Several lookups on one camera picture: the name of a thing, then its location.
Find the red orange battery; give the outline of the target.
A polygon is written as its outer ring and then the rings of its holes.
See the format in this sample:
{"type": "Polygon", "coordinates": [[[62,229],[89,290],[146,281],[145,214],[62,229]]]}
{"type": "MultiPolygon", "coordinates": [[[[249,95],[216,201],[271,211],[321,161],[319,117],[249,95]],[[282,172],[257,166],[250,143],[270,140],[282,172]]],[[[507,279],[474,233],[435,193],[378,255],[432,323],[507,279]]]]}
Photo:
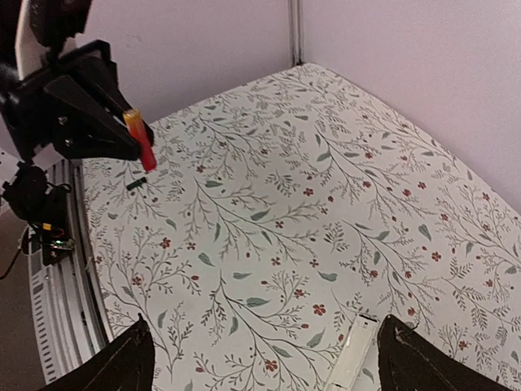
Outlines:
{"type": "Polygon", "coordinates": [[[138,109],[130,109],[123,112],[123,119],[130,135],[140,146],[139,159],[142,163],[142,167],[146,173],[150,173],[156,168],[157,163],[142,115],[138,109]]]}

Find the floral patterned table mat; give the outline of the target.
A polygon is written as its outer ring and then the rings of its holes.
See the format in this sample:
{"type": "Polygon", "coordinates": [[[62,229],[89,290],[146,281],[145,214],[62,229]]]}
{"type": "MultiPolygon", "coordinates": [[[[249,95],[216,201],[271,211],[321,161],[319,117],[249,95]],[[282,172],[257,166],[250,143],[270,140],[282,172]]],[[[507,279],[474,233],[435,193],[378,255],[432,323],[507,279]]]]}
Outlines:
{"type": "Polygon", "coordinates": [[[156,390],[319,390],[354,317],[506,343],[520,387],[520,216],[446,147],[306,64],[152,125],[157,167],[83,163],[108,321],[156,390]],[[147,178],[132,191],[126,186],[147,178]]]}

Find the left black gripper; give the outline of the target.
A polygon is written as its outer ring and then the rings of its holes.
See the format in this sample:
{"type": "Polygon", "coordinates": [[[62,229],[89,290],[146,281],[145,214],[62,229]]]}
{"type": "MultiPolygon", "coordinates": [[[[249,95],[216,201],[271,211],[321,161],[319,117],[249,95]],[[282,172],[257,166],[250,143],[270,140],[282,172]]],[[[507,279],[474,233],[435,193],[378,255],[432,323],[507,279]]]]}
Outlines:
{"type": "Polygon", "coordinates": [[[69,160],[137,160],[140,146],[118,122],[117,66],[101,40],[75,49],[1,93],[1,115],[24,161],[52,145],[69,160]]]}

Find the white remote control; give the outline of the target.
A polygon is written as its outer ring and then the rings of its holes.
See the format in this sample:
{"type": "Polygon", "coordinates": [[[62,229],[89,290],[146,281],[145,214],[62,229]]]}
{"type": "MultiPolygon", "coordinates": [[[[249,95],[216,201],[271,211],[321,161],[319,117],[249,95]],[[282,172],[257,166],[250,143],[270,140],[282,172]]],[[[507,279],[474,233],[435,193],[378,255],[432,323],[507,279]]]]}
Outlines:
{"type": "Polygon", "coordinates": [[[354,317],[325,383],[325,391],[353,390],[378,328],[379,321],[369,315],[357,314],[354,317]]]}

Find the black green battery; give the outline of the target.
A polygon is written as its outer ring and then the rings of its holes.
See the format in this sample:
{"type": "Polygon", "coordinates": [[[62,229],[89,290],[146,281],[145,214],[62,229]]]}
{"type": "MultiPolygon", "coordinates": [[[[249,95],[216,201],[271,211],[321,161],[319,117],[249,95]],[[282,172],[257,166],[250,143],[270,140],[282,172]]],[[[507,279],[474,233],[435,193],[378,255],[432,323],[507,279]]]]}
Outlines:
{"type": "Polygon", "coordinates": [[[146,177],[142,177],[140,179],[137,179],[133,182],[131,182],[130,184],[128,184],[126,186],[126,190],[127,191],[132,191],[138,187],[141,187],[143,184],[147,183],[147,178],[146,177]]]}

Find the front aluminium rail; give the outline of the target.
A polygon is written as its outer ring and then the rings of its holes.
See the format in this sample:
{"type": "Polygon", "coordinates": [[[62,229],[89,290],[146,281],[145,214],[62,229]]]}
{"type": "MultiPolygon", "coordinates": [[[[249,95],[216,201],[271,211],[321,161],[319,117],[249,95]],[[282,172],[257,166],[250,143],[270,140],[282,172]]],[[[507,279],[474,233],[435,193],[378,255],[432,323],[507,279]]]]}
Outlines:
{"type": "Polygon", "coordinates": [[[62,160],[48,169],[56,185],[71,191],[63,209],[75,247],[46,266],[42,248],[29,245],[28,277],[33,327],[47,384],[87,362],[113,340],[99,285],[83,200],[80,161],[62,160]]]}

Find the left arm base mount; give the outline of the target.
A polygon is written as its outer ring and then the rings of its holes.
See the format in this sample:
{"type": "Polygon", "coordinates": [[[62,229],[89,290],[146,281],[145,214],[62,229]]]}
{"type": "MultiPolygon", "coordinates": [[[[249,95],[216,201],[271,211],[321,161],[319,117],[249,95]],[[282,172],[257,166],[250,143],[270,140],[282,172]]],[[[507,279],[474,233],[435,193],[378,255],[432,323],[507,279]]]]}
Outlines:
{"type": "Polygon", "coordinates": [[[71,190],[67,183],[51,183],[41,168],[25,162],[19,162],[13,178],[2,184],[2,198],[33,229],[44,266],[58,263],[75,247],[67,211],[71,190]]]}

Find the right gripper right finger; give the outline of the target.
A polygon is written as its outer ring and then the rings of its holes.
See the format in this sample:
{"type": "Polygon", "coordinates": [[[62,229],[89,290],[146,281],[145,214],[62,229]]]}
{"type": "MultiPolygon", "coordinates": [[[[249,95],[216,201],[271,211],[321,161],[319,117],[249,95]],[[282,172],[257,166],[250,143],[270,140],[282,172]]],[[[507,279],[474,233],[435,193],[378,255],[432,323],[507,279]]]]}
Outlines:
{"type": "Polygon", "coordinates": [[[517,369],[496,357],[505,346],[487,346],[489,336],[477,332],[467,339],[467,327],[444,325],[442,348],[387,315],[378,330],[378,374],[382,390],[516,390],[517,369]]]}

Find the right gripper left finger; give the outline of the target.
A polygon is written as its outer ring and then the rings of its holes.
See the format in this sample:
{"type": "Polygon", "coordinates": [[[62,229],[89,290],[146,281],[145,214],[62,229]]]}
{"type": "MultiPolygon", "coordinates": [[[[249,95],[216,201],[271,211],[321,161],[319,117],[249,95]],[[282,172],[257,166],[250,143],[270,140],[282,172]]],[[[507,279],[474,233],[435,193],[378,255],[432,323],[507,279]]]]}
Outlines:
{"type": "Polygon", "coordinates": [[[52,390],[151,390],[155,346],[143,316],[74,371],[46,385],[52,390]]]}

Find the left aluminium frame post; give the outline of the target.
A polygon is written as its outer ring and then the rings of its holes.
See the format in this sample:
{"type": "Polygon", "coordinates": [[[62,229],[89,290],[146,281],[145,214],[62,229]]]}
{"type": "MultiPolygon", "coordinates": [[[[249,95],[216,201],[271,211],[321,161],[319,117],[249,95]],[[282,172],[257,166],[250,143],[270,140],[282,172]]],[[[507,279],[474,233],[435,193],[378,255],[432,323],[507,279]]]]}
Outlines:
{"type": "Polygon", "coordinates": [[[304,63],[304,8],[301,0],[288,1],[291,66],[304,63]]]}

